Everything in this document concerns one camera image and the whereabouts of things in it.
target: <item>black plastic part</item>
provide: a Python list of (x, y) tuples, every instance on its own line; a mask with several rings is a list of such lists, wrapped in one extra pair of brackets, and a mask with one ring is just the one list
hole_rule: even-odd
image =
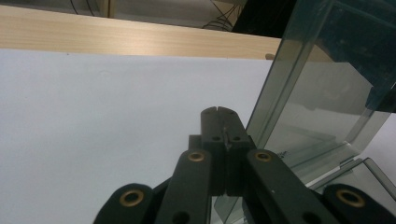
[(328, 186), (323, 202), (341, 223), (396, 223), (395, 216), (381, 204), (348, 185)]
[(311, 191), (311, 193), (312, 193), (313, 195), (315, 195), (315, 197), (317, 197), (317, 199), (318, 199), (319, 201), (322, 202), (323, 197), (322, 197), (321, 194), (317, 193), (316, 191), (314, 191), (314, 190), (312, 190), (312, 189), (310, 189), (310, 191)]
[(275, 153), (250, 151), (246, 168), (247, 181), (272, 223), (338, 223)]
[(250, 151), (250, 138), (238, 114), (228, 108), (219, 107), (223, 127), (224, 143), (227, 147), (225, 188), (229, 196), (242, 196), (245, 186), (243, 162)]
[(189, 136), (189, 149), (201, 148), (201, 135), (192, 134)]
[(257, 149), (256, 144), (254, 144), (253, 139), (251, 136), (248, 136), (249, 142), (250, 142), (250, 149)]
[(265, 211), (262, 203), (257, 197), (255, 189), (251, 185), (246, 185), (242, 201), (245, 219), (249, 224), (271, 223), (271, 218)]
[(155, 223), (207, 223), (211, 163), (211, 155), (205, 150), (190, 149), (181, 154)]
[(225, 107), (210, 107), (201, 113), (202, 149), (213, 157), (211, 192), (242, 196), (242, 161), (254, 144), (238, 114)]
[(225, 183), (225, 145), (219, 113), (215, 107), (201, 112), (201, 146), (210, 152), (213, 158), (211, 194), (220, 196), (224, 193)]
[(159, 186), (153, 189), (154, 199), (152, 202), (152, 210), (153, 216), (157, 216), (158, 211), (160, 210), (161, 204), (163, 203), (163, 196), (165, 195), (166, 190), (168, 189), (169, 183), (171, 182), (172, 177), (163, 181)]
[[(142, 201), (133, 206), (120, 203), (121, 196), (131, 190), (139, 190)], [(146, 224), (153, 221), (153, 190), (145, 185), (129, 184), (117, 189), (96, 216), (94, 224)]]

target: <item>white table surface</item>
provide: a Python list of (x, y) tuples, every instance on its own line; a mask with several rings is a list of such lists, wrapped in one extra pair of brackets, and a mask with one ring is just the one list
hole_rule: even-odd
[[(1, 49), (0, 223), (92, 223), (117, 188), (155, 187), (200, 133), (202, 110), (248, 123), (270, 65)], [(363, 153), (394, 183), (395, 124)]]

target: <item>transparent acrylic panel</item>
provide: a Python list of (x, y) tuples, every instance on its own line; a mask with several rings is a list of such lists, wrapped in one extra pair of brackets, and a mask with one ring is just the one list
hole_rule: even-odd
[(371, 159), (366, 159), (314, 190), (322, 194), (332, 184), (346, 184), (360, 189), (396, 216), (396, 188)]
[(359, 155), (389, 116), (396, 3), (300, 1), (247, 131), (307, 183)]
[(216, 199), (214, 208), (223, 223), (244, 223), (244, 211), (241, 197), (220, 196)]

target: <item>brass insert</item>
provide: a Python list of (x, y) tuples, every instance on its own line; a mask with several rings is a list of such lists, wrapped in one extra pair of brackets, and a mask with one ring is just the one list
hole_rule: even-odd
[(259, 161), (270, 161), (272, 157), (266, 152), (258, 152), (256, 153), (256, 159)]
[(205, 155), (202, 152), (192, 152), (189, 155), (190, 161), (203, 161), (204, 158), (205, 158)]
[(131, 189), (120, 196), (120, 204), (125, 207), (132, 207), (143, 201), (144, 193), (140, 189)]
[(360, 208), (365, 205), (365, 201), (363, 200), (363, 198), (359, 194), (349, 189), (339, 189), (335, 194), (341, 202), (346, 203), (350, 206)]

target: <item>cable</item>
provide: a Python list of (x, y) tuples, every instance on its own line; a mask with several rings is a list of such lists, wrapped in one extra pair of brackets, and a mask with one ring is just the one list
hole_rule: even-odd
[(74, 7), (73, 0), (70, 0), (70, 3), (72, 4), (73, 9), (75, 10), (76, 14), (78, 15), (78, 12), (76, 11), (76, 8)]
[(85, 0), (87, 2), (88, 8), (90, 9), (90, 12), (92, 14), (92, 16), (94, 17), (95, 15), (93, 15), (92, 9), (91, 9), (91, 5), (90, 5), (90, 1), (89, 0)]
[(205, 29), (206, 27), (217, 27), (223, 31), (231, 32), (231, 30), (233, 29), (233, 25), (230, 23), (230, 21), (228, 19), (230, 18), (231, 14), (237, 9), (237, 5), (233, 5), (230, 9), (228, 9), (225, 13), (223, 13), (218, 8), (218, 6), (216, 6), (216, 4), (214, 2), (212, 2), (212, 4), (218, 9), (218, 11), (220, 12), (220, 15), (218, 17), (216, 17), (216, 19), (214, 21), (208, 22), (202, 28)]

